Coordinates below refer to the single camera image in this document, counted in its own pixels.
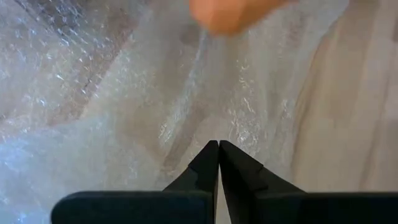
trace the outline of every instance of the plastic sheet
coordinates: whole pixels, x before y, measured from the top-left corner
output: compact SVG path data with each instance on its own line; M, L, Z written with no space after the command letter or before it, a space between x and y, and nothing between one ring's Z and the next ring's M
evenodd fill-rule
M289 179L294 106L348 0L301 0L236 37L188 1L0 0L0 222L79 190L161 189L209 139Z

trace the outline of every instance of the black object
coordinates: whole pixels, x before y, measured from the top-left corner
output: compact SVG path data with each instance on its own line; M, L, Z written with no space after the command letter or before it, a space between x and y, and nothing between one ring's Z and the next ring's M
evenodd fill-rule
M307 194L228 141L210 141L162 192L75 193L52 223L214 223L218 165L232 224L398 223L398 194Z

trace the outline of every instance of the plastic bubble wrap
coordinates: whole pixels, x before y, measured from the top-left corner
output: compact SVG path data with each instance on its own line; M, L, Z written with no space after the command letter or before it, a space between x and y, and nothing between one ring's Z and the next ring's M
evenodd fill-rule
M187 0L0 0L0 223L162 189L210 139L289 179L295 102L347 3L292 1L226 38Z

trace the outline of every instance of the bubble wrap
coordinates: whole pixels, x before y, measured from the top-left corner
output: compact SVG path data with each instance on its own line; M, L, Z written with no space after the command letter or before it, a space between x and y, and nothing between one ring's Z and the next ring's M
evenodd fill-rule
M212 37L187 0L0 0L0 223L79 190L170 183L210 139L289 180L294 106L348 0Z

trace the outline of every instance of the hand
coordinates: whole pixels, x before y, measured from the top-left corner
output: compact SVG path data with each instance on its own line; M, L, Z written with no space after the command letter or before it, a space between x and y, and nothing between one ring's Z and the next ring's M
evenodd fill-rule
M288 0L190 0L192 16L212 34L232 35Z

